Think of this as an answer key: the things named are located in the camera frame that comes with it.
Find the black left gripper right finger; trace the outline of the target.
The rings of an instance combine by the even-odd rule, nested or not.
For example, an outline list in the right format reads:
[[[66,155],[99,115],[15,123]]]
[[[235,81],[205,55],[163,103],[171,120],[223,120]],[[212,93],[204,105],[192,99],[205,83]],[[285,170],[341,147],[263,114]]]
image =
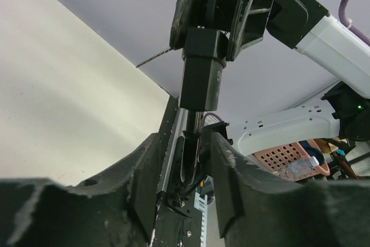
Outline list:
[[[220,237],[227,246],[368,246],[369,181],[289,182],[211,138]]]

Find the black padlock with keys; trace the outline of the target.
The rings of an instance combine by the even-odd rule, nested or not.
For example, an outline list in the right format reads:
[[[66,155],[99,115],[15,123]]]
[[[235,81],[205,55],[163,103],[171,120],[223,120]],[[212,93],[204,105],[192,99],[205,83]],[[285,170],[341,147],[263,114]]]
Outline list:
[[[199,138],[204,112],[218,107],[228,38],[216,28],[217,0],[206,0],[198,9],[194,25],[188,27],[182,50],[184,61],[179,106],[187,111],[180,179],[194,182],[198,164]]]

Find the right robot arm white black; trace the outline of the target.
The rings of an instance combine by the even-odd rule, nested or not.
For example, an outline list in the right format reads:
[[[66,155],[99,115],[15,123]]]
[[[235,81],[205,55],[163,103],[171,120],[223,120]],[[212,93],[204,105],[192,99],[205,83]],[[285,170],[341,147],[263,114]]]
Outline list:
[[[179,105],[188,110],[186,144],[197,118],[217,109],[223,70],[264,33],[338,79],[305,106],[231,127],[244,154],[305,139],[369,139],[369,46],[317,0],[176,0],[169,45],[184,60]]]

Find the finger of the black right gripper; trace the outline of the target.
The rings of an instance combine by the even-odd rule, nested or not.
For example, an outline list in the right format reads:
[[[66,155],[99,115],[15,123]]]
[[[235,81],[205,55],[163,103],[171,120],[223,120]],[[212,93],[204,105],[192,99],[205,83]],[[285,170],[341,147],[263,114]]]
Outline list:
[[[238,0],[232,18],[226,60],[262,41],[274,0]]]
[[[201,0],[176,0],[171,25],[169,47],[177,50],[184,46],[187,29],[194,25]]]

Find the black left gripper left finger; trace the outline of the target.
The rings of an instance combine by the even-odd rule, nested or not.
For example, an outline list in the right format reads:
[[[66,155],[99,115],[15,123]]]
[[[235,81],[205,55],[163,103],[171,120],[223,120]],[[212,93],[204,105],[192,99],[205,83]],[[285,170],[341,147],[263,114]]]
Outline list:
[[[46,178],[1,180],[2,246],[148,246],[161,139],[77,186]]]

